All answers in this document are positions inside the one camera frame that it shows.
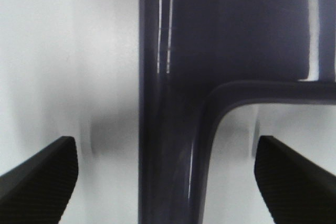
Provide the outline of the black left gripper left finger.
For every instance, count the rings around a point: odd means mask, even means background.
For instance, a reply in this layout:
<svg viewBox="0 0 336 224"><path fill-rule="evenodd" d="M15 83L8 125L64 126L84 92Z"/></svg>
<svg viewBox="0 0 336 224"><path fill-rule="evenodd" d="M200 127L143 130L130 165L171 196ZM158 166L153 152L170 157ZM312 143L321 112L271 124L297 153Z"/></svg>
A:
<svg viewBox="0 0 336 224"><path fill-rule="evenodd" d="M59 223L78 179L72 136L62 136L1 176L1 223Z"/></svg>

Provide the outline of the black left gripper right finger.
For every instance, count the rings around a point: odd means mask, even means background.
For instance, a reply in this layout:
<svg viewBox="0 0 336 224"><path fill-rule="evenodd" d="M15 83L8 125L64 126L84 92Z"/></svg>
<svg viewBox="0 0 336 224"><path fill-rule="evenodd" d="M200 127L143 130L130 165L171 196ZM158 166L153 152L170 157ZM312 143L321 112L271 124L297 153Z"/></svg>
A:
<svg viewBox="0 0 336 224"><path fill-rule="evenodd" d="M254 175L274 223L335 223L335 175L261 136Z"/></svg>

